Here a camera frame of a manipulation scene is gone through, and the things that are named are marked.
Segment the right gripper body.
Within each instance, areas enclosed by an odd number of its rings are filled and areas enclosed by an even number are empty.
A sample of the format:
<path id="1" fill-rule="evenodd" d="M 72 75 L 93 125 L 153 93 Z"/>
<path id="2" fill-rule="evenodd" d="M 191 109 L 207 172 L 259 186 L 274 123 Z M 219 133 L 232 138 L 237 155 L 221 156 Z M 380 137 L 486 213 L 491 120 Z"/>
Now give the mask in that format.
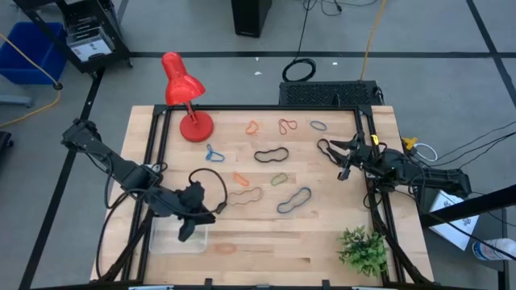
<path id="1" fill-rule="evenodd" d="M 351 172 L 350 167 L 355 166 L 360 170 L 364 170 L 374 176 L 382 176 L 383 172 L 377 165 L 373 156 L 373 147 L 365 144 L 363 135 L 354 135 L 350 140 L 354 142 L 354 149 L 349 150 L 347 155 L 347 163 L 342 165 L 342 171 L 339 173 L 339 180 L 346 180 Z"/>

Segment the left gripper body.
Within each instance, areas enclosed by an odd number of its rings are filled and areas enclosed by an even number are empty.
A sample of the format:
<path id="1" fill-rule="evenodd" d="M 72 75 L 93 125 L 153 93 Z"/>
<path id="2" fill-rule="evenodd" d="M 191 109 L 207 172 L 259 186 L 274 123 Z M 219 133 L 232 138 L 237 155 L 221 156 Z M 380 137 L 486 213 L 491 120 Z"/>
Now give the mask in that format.
<path id="1" fill-rule="evenodd" d="M 180 241 L 186 241 L 192 235 L 196 226 L 205 224 L 202 205 L 204 192 L 205 190 L 201 183 L 195 181 L 180 195 L 180 202 L 185 207 L 179 217 L 183 221 L 178 235 Z"/>

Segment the thin black rubber band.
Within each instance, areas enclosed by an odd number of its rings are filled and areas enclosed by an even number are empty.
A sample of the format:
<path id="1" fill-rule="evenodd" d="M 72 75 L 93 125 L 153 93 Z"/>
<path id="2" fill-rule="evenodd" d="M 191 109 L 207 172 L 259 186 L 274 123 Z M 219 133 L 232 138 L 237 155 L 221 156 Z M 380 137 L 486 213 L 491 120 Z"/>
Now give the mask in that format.
<path id="1" fill-rule="evenodd" d="M 317 148 L 323 153 L 333 164 L 338 165 L 338 160 L 334 157 L 334 150 L 327 139 L 320 139 L 317 142 Z"/>

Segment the tan rubber band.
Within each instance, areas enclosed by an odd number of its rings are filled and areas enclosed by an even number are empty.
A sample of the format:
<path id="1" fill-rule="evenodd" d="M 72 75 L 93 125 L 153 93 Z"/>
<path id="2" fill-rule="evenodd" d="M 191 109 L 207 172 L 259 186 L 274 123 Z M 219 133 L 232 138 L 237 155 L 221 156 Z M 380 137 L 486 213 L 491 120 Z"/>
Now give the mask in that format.
<path id="1" fill-rule="evenodd" d="M 264 196 L 264 191 L 261 187 L 254 187 L 240 192 L 229 193 L 228 205 L 247 205 L 249 203 L 258 202 Z"/>

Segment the thin red rubber band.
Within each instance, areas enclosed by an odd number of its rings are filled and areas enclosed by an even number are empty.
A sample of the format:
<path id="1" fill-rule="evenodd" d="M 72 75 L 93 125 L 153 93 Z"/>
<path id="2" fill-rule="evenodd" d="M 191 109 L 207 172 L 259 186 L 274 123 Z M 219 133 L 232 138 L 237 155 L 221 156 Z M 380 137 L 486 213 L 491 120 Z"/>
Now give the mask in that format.
<path id="1" fill-rule="evenodd" d="M 278 120 L 279 132 L 281 135 L 286 135 L 289 130 L 296 130 L 298 123 L 295 120 L 286 120 L 281 118 Z"/>

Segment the large wide blue rubber band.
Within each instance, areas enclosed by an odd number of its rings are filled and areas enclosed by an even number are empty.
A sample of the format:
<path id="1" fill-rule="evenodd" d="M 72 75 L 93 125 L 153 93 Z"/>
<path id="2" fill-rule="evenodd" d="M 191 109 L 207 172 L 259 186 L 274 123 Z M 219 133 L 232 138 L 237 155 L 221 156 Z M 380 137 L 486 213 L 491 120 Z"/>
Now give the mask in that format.
<path id="1" fill-rule="evenodd" d="M 300 188 L 296 193 L 291 195 L 287 200 L 277 205 L 277 212 L 287 214 L 293 210 L 303 206 L 312 197 L 312 190 L 308 187 Z"/>

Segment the wide black rubber band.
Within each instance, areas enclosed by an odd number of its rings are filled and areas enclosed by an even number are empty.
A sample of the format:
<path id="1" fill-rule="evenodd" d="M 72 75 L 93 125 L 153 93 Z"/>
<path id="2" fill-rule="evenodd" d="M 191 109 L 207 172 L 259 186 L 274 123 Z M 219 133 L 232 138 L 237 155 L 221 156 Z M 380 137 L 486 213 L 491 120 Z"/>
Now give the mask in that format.
<path id="1" fill-rule="evenodd" d="M 256 151 L 253 157 L 260 163 L 282 162 L 289 157 L 289 150 L 286 147 L 278 147 L 267 151 Z"/>

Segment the clear plastic bin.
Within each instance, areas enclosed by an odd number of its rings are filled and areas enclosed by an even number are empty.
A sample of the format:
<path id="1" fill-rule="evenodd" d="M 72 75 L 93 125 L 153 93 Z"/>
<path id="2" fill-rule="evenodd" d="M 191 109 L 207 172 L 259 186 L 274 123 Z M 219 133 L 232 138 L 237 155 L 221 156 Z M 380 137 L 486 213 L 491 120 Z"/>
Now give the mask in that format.
<path id="1" fill-rule="evenodd" d="M 149 250 L 157 255 L 202 253 L 208 243 L 209 226 L 195 226 L 192 235 L 185 241 L 178 239 L 183 222 L 174 217 L 157 217 L 152 223 Z"/>

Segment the black mesh computer case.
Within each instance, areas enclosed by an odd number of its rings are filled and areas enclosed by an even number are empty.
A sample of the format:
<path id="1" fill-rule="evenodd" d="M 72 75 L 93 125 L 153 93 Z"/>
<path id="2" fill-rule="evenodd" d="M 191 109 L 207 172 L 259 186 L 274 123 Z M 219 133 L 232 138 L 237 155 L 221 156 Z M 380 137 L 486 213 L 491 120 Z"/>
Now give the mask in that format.
<path id="1" fill-rule="evenodd" d="M 300 81 L 280 83 L 282 106 L 383 106 L 381 88 L 375 81 Z"/>

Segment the green artificial plant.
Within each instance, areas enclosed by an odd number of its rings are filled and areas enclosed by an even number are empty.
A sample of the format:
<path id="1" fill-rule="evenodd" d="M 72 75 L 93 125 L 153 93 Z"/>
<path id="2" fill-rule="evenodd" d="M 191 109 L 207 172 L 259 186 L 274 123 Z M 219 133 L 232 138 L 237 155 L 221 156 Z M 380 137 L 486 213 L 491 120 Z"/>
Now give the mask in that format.
<path id="1" fill-rule="evenodd" d="M 346 229 L 338 238 L 339 261 L 367 277 L 378 277 L 388 270 L 385 236 L 376 231 L 368 233 L 365 226 Z"/>

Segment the red desk lamp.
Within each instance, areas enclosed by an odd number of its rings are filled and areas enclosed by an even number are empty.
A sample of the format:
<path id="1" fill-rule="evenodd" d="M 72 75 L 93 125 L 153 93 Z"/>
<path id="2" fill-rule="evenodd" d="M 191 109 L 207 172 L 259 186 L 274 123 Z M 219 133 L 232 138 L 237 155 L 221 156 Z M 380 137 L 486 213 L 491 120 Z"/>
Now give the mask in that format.
<path id="1" fill-rule="evenodd" d="M 181 135 L 192 143 L 207 140 L 214 131 L 213 119 L 206 112 L 194 110 L 191 104 L 193 99 L 206 92 L 205 86 L 187 72 L 179 53 L 166 52 L 161 57 L 161 63 L 168 78 L 165 89 L 166 104 L 186 106 L 186 116 L 180 121 Z"/>

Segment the black metal beam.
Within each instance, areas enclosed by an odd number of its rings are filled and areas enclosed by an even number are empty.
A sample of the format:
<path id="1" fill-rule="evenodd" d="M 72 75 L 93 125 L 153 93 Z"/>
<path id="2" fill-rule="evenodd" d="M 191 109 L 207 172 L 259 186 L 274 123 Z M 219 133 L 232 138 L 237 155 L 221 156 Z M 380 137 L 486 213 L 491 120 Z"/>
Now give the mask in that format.
<path id="1" fill-rule="evenodd" d="M 516 184 L 434 212 L 425 213 L 420 217 L 420 222 L 423 227 L 436 226 L 513 205 L 516 205 Z"/>

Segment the white label sheet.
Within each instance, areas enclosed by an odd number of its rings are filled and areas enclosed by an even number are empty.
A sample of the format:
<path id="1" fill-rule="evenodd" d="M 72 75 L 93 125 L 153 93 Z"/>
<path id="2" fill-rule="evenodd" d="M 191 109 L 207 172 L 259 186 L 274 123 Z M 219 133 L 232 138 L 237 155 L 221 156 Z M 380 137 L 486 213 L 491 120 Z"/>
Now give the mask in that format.
<path id="1" fill-rule="evenodd" d="M 98 55 L 109 55 L 112 53 L 111 48 L 103 39 L 71 43 L 69 47 L 81 62 L 86 62 Z"/>

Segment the black aluminium table frame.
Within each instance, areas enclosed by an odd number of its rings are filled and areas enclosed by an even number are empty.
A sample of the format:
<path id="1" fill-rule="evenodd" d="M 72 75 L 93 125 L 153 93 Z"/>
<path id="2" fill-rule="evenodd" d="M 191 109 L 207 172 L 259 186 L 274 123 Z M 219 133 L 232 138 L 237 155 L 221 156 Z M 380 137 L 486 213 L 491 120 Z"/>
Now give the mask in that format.
<path id="1" fill-rule="evenodd" d="M 263 198 L 247 205 L 226 207 L 209 226 L 206 249 L 199 254 L 157 255 L 136 250 L 129 278 L 142 277 L 147 284 L 200 285 L 212 279 L 214 285 L 378 286 L 381 279 L 358 274 L 338 258 L 338 238 L 346 229 L 370 229 L 372 220 L 363 205 L 364 174 L 353 170 L 346 181 L 337 178 L 339 169 L 317 148 L 318 140 L 349 140 L 356 133 L 356 118 L 345 110 L 295 110 L 279 106 L 207 107 L 214 120 L 214 133 L 202 143 L 183 139 L 179 123 L 183 110 L 169 117 L 154 116 L 153 106 L 134 106 L 113 123 L 99 123 L 106 144 L 138 164 L 167 164 L 163 183 L 184 188 L 200 180 L 206 189 L 205 203 L 214 208 L 225 192 L 235 193 L 261 187 Z M 279 132 L 278 120 L 295 120 L 296 130 Z M 254 135 L 245 129 L 251 120 L 259 124 Z M 317 120 L 327 125 L 319 131 L 310 126 Z M 225 156 L 223 162 L 206 160 L 206 145 Z M 289 157 L 282 162 L 260 163 L 256 151 L 286 147 Z M 250 181 L 244 187 L 233 180 L 238 172 Z M 278 186 L 271 179 L 285 173 L 289 179 Z M 277 205 L 300 188 L 312 190 L 303 206 L 287 214 Z M 238 250 L 220 255 L 217 243 L 233 243 Z"/>

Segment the grey floor bracket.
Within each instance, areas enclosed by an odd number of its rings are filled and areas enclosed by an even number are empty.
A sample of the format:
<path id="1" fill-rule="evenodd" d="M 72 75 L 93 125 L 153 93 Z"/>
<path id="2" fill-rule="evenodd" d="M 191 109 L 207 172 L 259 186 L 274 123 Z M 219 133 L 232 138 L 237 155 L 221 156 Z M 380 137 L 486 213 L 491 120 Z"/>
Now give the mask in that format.
<path id="1" fill-rule="evenodd" d="M 0 94 L 0 105 L 24 106 L 30 108 L 33 106 L 31 97 Z"/>

